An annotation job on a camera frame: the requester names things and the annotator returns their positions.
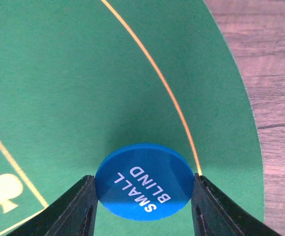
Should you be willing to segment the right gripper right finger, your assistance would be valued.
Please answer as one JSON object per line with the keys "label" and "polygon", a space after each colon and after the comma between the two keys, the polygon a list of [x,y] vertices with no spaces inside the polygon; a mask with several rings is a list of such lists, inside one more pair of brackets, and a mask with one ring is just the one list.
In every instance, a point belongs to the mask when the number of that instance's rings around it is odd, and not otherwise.
{"label": "right gripper right finger", "polygon": [[280,236],[197,173],[191,205],[196,236]]}

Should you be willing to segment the blue small blind button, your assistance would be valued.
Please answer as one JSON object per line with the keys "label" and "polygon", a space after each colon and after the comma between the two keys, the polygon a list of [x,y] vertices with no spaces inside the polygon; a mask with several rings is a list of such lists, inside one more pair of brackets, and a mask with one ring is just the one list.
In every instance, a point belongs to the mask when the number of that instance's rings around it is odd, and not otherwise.
{"label": "blue small blind button", "polygon": [[113,214],[135,221],[169,217],[189,202],[194,173],[176,151],[134,144],[108,155],[95,175],[98,200]]}

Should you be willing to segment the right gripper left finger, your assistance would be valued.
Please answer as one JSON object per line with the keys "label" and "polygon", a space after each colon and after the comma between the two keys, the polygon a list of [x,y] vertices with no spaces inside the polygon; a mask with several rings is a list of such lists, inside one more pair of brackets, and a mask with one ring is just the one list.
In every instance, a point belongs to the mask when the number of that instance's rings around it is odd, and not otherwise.
{"label": "right gripper left finger", "polygon": [[94,176],[84,176],[9,236],[92,236],[98,199]]}

